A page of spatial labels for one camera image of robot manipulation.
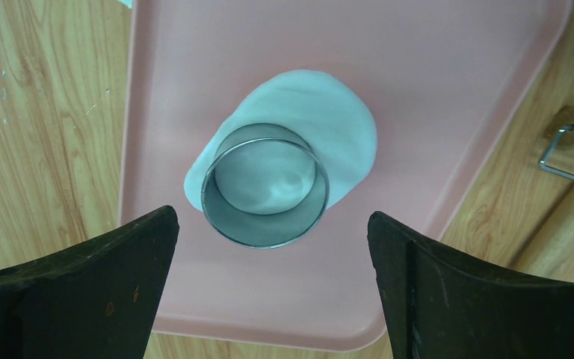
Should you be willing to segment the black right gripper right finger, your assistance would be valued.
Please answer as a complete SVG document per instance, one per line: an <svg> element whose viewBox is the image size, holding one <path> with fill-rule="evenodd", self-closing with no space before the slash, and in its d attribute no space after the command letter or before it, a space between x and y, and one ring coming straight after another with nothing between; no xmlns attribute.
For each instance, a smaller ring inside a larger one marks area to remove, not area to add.
<svg viewBox="0 0 574 359"><path fill-rule="evenodd" d="M574 283L480 260L383 212L367 240L394 358L574 358Z"/></svg>

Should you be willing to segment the white dough ball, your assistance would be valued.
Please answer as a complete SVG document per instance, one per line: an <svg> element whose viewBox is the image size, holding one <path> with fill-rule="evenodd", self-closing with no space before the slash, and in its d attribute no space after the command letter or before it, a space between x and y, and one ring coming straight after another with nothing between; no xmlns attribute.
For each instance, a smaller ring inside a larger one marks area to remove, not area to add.
<svg viewBox="0 0 574 359"><path fill-rule="evenodd" d="M244 98L188 170L183 188L195 209L202 209L203 178L221 142L236 129L257 123L283 126L309 145L329 177L328 208L362 182L376 160L374 117L350 88L322 71L280 73Z"/></svg>

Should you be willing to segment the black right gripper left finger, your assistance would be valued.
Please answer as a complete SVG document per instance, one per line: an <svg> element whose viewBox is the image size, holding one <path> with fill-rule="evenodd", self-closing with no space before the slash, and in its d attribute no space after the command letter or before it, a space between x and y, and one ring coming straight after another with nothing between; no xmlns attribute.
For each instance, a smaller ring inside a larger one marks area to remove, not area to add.
<svg viewBox="0 0 574 359"><path fill-rule="evenodd" d="M0 358L142 358L178 235L166 205L0 270Z"/></svg>

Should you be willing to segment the pink rectangular tray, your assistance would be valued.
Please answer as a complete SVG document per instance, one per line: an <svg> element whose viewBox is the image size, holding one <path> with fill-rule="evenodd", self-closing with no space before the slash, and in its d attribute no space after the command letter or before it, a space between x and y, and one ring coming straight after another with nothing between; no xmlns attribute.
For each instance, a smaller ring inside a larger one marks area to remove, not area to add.
<svg viewBox="0 0 574 359"><path fill-rule="evenodd" d="M179 240L157 333L359 350L386 330L367 242L385 212L439 238L562 35L571 1L135 1L119 222L165 204ZM275 75L327 72L377 124L370 174L303 239L217 233L183 180Z"/></svg>

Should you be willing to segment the wooden dough roller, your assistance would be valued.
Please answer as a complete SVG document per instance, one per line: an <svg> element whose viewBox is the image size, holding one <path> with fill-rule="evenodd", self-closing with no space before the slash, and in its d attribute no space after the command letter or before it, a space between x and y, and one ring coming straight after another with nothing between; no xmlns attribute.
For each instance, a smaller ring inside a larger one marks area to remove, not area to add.
<svg viewBox="0 0 574 359"><path fill-rule="evenodd" d="M560 108L545 128L540 170L569 180L510 264L540 277L574 282L574 102Z"/></svg>

